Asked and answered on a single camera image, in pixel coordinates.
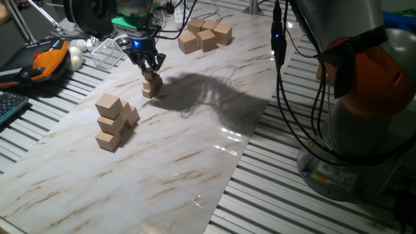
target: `white ball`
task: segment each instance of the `white ball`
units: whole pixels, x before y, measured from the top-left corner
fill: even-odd
[[[79,57],[81,60],[84,57],[83,52],[78,47],[71,47],[70,48],[70,55],[71,55],[71,57],[73,57],[73,56]]]
[[[83,61],[79,57],[71,57],[68,61],[68,69],[72,72],[76,72],[83,65]]]

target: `metal grating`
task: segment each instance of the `metal grating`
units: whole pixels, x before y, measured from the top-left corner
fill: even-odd
[[[83,66],[77,72],[66,71],[56,81],[35,84],[31,88],[10,89],[30,100],[28,105],[0,127],[0,175],[24,156],[124,60],[111,70],[101,70],[95,67],[91,54],[85,53]]]
[[[316,53],[305,36],[298,49],[305,55]],[[310,133],[318,65],[316,59],[295,53],[283,74],[289,103]],[[276,98],[274,93],[205,233],[400,233],[400,224],[393,221],[395,198],[382,194],[374,204],[339,202],[304,183],[296,167],[300,145],[283,121]],[[283,109],[306,141],[284,104]],[[324,111],[322,121],[327,114]]]

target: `white marble surface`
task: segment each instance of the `white marble surface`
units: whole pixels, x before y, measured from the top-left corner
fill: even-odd
[[[151,101],[124,62],[0,177],[0,216],[27,233],[203,233],[276,87],[272,19],[220,13],[231,45],[184,55],[159,40],[165,85]],[[141,117],[115,153],[94,138],[105,92]]]

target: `stack of wooden blocks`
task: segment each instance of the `stack of wooden blocks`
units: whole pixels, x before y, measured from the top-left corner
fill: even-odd
[[[101,128],[96,136],[97,143],[102,149],[114,151],[122,141],[120,131],[123,126],[134,126],[140,116],[136,107],[110,94],[104,94],[96,102],[96,107],[101,115],[97,120]]]
[[[163,85],[162,78],[159,74],[156,74],[156,77],[153,78],[151,76],[151,70],[146,68],[144,72],[144,81],[143,81],[143,97],[145,98],[152,98],[159,88]]]
[[[189,32],[178,38],[179,48],[184,54],[197,51],[203,52],[216,49],[217,44],[228,46],[233,39],[233,27],[219,22],[202,19],[192,19],[188,23]]]

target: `metal rod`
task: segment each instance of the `metal rod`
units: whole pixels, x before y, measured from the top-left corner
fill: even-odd
[[[49,7],[64,7],[64,5],[53,4],[53,3],[45,3],[45,5]]]
[[[32,0],[27,0],[35,9],[37,9],[45,18],[52,23],[54,28],[56,28],[60,33],[62,33],[62,28],[60,27],[59,23],[56,22],[44,9],[40,8],[36,3]]]
[[[14,25],[19,31],[21,37],[28,44],[36,43],[36,39],[26,24],[26,21],[23,19],[23,16],[20,14],[20,11],[13,0],[0,0],[10,12],[10,16],[13,19]]]

